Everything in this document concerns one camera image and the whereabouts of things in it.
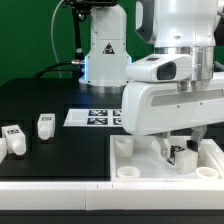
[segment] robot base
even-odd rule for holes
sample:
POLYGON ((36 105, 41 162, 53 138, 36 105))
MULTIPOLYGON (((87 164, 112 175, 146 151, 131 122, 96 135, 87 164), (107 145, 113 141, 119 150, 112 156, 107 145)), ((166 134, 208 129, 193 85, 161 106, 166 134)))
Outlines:
POLYGON ((79 83, 79 87, 84 90, 88 90, 90 92, 95 93, 123 93, 125 85, 124 86, 94 86, 86 83, 79 83))

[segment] black sticker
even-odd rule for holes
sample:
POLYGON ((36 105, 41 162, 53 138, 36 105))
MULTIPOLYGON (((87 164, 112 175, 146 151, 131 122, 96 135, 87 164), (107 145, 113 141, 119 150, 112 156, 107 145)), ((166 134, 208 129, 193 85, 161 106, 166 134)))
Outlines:
POLYGON ((113 110, 113 116, 114 117, 120 117, 121 116, 121 110, 113 110))
POLYGON ((52 117, 42 117, 42 121, 51 121, 52 117))
POLYGON ((106 48, 103 51, 103 54, 115 54, 110 43, 107 44, 106 48))
POLYGON ((108 125, 107 118, 88 118, 88 125, 108 125))
POLYGON ((13 130, 8 130, 7 131, 9 135, 13 135, 13 134, 18 134, 19 130, 18 129, 13 129, 13 130))
POLYGON ((121 118, 114 118, 114 125, 122 125, 121 118))
POLYGON ((89 110, 89 116, 106 117, 108 116, 107 110, 89 110))

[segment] white platform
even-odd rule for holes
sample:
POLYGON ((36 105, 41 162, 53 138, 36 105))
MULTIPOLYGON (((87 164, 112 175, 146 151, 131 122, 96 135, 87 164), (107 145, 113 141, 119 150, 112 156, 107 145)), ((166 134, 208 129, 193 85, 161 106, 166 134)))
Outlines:
MULTIPOLYGON (((181 175, 155 157, 154 137, 133 137, 132 158, 114 154, 111 136, 111 181, 108 182, 0 182, 1 210, 105 210, 105 209, 224 209, 224 180, 181 175), (136 166, 140 178, 116 176, 123 165, 136 166)), ((173 137, 176 144, 185 137, 173 137)), ((203 140, 200 165, 219 171, 223 178, 224 154, 212 140, 203 140)))

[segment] small white block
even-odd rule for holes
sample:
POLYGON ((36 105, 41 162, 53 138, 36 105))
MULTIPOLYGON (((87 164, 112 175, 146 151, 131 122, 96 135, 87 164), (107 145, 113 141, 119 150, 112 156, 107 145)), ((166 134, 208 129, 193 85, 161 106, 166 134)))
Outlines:
POLYGON ((26 152, 26 138, 18 125, 2 127, 8 153, 23 155, 26 152))
POLYGON ((7 146, 5 138, 0 138, 0 163, 7 155, 7 146))
POLYGON ((55 114, 41 114, 37 123, 38 137, 48 140, 54 137, 55 114))
POLYGON ((195 171, 198 163, 198 153, 186 149, 175 152, 175 168, 181 174, 187 174, 195 171))

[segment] black label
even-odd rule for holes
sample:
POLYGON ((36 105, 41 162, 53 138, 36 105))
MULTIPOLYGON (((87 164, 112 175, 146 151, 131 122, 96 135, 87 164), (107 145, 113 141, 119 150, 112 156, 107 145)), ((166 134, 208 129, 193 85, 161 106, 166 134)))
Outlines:
POLYGON ((107 118, 88 118, 88 125, 108 125, 107 118))
POLYGON ((13 135, 13 134, 18 134, 19 130, 18 129, 13 129, 13 130, 8 130, 7 131, 9 135, 13 135))
POLYGON ((106 117, 108 116, 108 111, 107 110, 89 110, 89 116, 106 117))
POLYGON ((121 118, 114 118, 114 125, 122 125, 121 118))
POLYGON ((121 116, 121 110, 113 110, 113 116, 114 117, 120 117, 121 116))
POLYGON ((42 117, 42 121, 51 121, 52 117, 42 117))

